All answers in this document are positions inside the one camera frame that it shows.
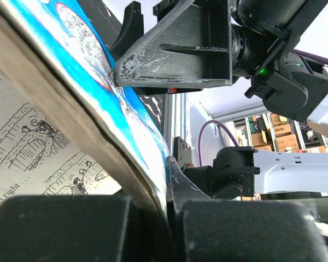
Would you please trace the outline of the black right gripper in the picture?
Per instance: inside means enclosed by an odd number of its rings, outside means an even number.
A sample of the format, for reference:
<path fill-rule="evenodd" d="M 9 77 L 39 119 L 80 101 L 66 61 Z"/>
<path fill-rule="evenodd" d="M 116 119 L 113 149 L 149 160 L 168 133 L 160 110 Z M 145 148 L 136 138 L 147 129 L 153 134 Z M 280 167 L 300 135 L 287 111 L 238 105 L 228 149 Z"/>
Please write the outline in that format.
<path fill-rule="evenodd" d="M 175 41 L 163 33 L 163 51 L 203 61 L 202 78 L 248 78 L 246 97 L 257 96 L 272 113 L 328 123 L 328 59 L 296 50 L 302 34 L 327 1 L 218 1 L 191 3 L 188 28 Z M 196 19 L 198 28 L 193 28 Z"/>

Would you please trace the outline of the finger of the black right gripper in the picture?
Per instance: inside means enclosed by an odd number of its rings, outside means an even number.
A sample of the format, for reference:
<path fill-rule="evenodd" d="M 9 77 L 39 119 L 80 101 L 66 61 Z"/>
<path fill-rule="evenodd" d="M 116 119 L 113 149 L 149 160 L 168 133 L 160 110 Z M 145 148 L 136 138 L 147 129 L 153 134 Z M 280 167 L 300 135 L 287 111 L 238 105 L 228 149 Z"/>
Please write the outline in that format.
<path fill-rule="evenodd" d="M 119 86 L 213 88 L 232 85 L 230 1 L 161 1 L 157 24 L 116 62 Z"/>
<path fill-rule="evenodd" d="M 124 10 L 120 33 L 109 49 L 114 61 L 118 61 L 143 34 L 144 17 L 141 4 L 133 1 Z"/>

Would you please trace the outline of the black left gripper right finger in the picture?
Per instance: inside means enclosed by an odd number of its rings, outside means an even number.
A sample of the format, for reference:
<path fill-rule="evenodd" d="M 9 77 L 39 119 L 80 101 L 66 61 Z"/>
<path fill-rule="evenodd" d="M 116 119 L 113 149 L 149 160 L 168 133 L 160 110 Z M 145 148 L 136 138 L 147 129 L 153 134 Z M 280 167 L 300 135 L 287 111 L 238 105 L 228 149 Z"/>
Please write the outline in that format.
<path fill-rule="evenodd" d="M 177 261 L 328 261 L 313 218 L 285 202 L 213 200 L 166 160 Z"/>

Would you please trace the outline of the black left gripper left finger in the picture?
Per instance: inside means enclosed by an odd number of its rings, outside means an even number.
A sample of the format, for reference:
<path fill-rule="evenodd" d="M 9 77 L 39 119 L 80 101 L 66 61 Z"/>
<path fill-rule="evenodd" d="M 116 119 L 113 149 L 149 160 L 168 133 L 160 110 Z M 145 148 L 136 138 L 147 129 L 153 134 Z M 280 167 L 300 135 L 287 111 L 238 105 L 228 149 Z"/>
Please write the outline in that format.
<path fill-rule="evenodd" d="M 166 261 L 126 196 L 16 196 L 0 205 L 0 261 Z"/>

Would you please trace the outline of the light blue coin book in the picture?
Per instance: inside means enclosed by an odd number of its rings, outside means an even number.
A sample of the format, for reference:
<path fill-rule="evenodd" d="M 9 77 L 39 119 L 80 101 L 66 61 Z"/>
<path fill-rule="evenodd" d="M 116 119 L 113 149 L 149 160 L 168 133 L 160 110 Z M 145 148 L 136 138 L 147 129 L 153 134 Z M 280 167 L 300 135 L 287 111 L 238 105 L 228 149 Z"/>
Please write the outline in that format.
<path fill-rule="evenodd" d="M 164 217 L 166 142 L 77 1 L 0 1 L 0 206 L 124 189 Z"/>

